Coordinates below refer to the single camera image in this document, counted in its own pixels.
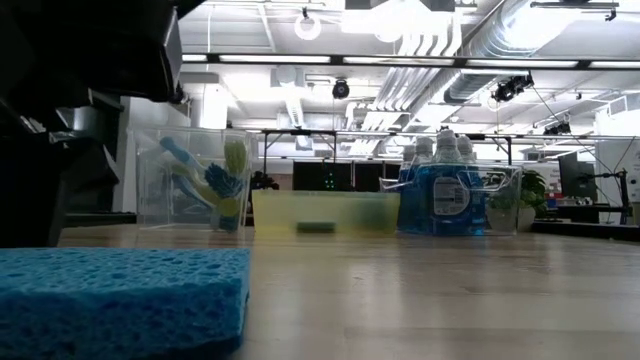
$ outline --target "bottle cap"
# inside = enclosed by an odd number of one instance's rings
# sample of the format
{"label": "bottle cap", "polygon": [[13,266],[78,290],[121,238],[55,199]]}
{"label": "bottle cap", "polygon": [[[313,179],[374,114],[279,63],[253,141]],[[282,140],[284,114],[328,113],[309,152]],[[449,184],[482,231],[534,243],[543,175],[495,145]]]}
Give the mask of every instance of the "bottle cap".
{"label": "bottle cap", "polygon": [[460,135],[457,141],[458,150],[462,155],[469,155],[473,153],[473,143],[471,143],[471,139],[469,139],[466,135]]}
{"label": "bottle cap", "polygon": [[450,129],[444,129],[436,136],[436,146],[456,146],[456,133]]}
{"label": "bottle cap", "polygon": [[416,140],[416,153],[417,154],[433,154],[433,140],[429,137],[419,137]]}
{"label": "bottle cap", "polygon": [[411,161],[416,154],[416,147],[414,145],[405,145],[404,152],[402,153],[402,161]]}

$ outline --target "wooden table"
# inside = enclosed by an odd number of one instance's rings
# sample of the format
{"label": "wooden table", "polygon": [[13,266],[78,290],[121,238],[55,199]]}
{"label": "wooden table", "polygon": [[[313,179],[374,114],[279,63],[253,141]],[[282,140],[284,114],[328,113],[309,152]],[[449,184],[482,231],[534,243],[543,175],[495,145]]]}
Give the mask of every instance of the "wooden table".
{"label": "wooden table", "polygon": [[638,359],[640,247],[604,240],[244,238],[66,229],[61,246],[253,249],[234,359]]}

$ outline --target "blue sponge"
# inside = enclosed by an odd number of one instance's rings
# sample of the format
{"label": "blue sponge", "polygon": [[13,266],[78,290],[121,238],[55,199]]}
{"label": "blue sponge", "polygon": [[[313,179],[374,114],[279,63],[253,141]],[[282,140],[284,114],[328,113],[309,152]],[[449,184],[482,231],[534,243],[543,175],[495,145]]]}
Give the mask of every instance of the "blue sponge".
{"label": "blue sponge", "polygon": [[0,359],[239,346],[248,293],[248,249],[0,250]]}

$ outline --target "clear plastic bin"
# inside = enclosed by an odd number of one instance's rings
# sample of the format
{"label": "clear plastic bin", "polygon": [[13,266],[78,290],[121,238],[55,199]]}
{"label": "clear plastic bin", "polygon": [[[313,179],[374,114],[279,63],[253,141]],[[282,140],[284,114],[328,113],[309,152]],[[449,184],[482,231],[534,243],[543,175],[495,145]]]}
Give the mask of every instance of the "clear plastic bin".
{"label": "clear plastic bin", "polygon": [[393,234],[400,194],[253,190],[256,233]]}
{"label": "clear plastic bin", "polygon": [[513,235],[517,230],[522,167],[429,164],[414,180],[380,179],[400,194],[398,230],[434,236]]}
{"label": "clear plastic bin", "polygon": [[246,217],[251,134],[179,127],[131,129],[138,213],[146,228],[234,232]]}

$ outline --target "bottle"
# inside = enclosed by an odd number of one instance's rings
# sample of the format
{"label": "bottle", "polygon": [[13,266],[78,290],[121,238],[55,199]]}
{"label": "bottle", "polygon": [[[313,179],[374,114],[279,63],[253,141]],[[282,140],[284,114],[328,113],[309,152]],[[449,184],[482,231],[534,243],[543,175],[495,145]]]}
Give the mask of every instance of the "bottle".
{"label": "bottle", "polygon": [[460,181],[467,170],[452,130],[438,133],[434,164],[425,180],[429,227],[434,235],[469,235],[471,199]]}
{"label": "bottle", "polygon": [[458,137],[458,150],[462,156],[462,161],[469,164],[467,171],[461,176],[464,184],[470,190],[471,196],[471,223],[469,224],[469,233],[471,235],[484,235],[486,201],[485,193],[482,191],[484,184],[477,166],[471,164],[476,163],[475,153],[473,152],[473,143],[465,135]]}
{"label": "bottle", "polygon": [[400,192],[400,209],[398,211],[398,230],[413,234],[425,234],[426,229],[423,226],[422,218],[426,214],[424,212],[424,199],[421,198],[422,187],[419,184],[420,174],[428,171],[428,165],[431,163],[433,155],[433,141],[427,137],[419,137],[416,145],[405,147],[405,151],[414,151],[414,156],[409,159],[409,154],[405,153],[403,164],[400,167],[399,183],[405,183],[401,187]]}

